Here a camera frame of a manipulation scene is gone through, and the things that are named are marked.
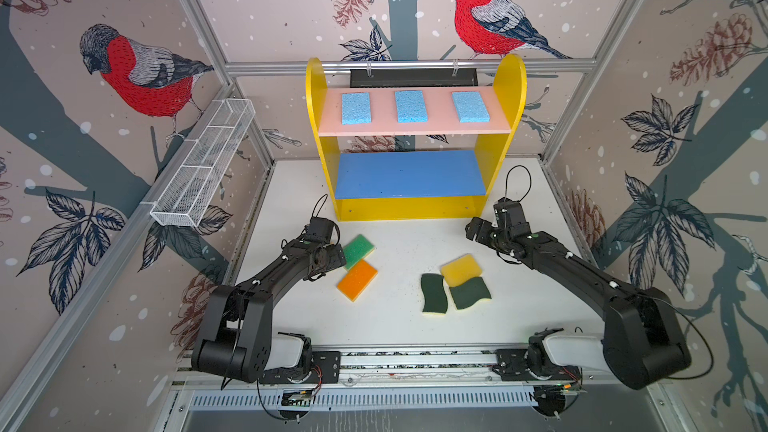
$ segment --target gray floor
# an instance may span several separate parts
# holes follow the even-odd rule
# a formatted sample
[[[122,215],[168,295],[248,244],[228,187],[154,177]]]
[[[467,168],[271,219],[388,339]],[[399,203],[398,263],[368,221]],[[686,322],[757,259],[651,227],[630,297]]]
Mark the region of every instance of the gray floor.
[[[458,432],[472,430],[555,430],[655,432],[664,427],[645,390],[622,385],[593,385],[561,420],[545,419],[532,408],[456,408],[378,410],[362,412],[310,412],[300,424],[269,418],[262,410],[190,412],[185,432],[236,432],[238,430],[295,430],[306,432]]]

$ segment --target toy shelf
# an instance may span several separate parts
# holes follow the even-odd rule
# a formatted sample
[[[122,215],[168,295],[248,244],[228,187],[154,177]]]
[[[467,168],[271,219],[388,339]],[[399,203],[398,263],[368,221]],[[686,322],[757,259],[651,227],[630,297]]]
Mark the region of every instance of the toy shelf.
[[[397,121],[396,90],[421,90],[428,121]],[[490,122],[460,123],[452,92],[480,92]],[[340,221],[466,218],[482,213],[525,105],[523,61],[506,56],[490,87],[328,89],[319,59],[306,68],[306,105]],[[341,95],[370,93],[370,124],[341,124]],[[474,150],[342,154],[339,136],[478,134]]]
[[[398,123],[395,91],[420,90],[424,94],[427,122]],[[491,120],[464,122],[458,120],[453,105],[453,92],[480,92]],[[368,92],[371,101],[371,122],[343,125],[341,96],[345,93]],[[512,129],[504,115],[493,87],[376,87],[360,89],[328,89],[318,134],[333,136],[424,136],[427,134],[509,134]]]

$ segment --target orange sponge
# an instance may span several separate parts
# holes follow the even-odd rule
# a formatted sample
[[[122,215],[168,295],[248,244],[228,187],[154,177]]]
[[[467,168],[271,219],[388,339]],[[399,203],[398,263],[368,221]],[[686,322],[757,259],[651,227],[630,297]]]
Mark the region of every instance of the orange sponge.
[[[378,274],[378,271],[371,267],[371,265],[360,260],[354,267],[341,279],[341,282],[336,286],[342,294],[346,295],[349,300],[354,302],[359,296],[362,290],[368,287],[371,280]]]

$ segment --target pink shelf board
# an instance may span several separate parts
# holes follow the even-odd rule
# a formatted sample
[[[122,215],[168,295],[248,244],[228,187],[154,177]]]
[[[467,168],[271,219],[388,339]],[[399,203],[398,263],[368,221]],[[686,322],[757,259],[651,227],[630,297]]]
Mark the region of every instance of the pink shelf board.
[[[395,91],[420,90],[424,92],[427,122],[398,123]],[[480,92],[489,122],[458,121],[453,105],[453,92]],[[371,99],[371,123],[341,124],[341,95],[368,92]],[[320,120],[321,137],[341,136],[423,136],[432,134],[509,134],[509,122],[498,102],[493,87],[379,87],[359,89],[328,89],[326,104]]]

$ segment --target blue sponge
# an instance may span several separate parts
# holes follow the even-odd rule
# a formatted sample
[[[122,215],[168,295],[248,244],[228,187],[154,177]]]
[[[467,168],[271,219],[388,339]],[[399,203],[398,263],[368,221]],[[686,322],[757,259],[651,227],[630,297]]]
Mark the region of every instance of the blue sponge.
[[[368,92],[341,94],[341,124],[370,124],[371,98]]]
[[[459,122],[490,122],[480,92],[454,92],[452,95]]]
[[[395,92],[395,101],[398,123],[427,121],[427,107],[420,90],[398,90]]]

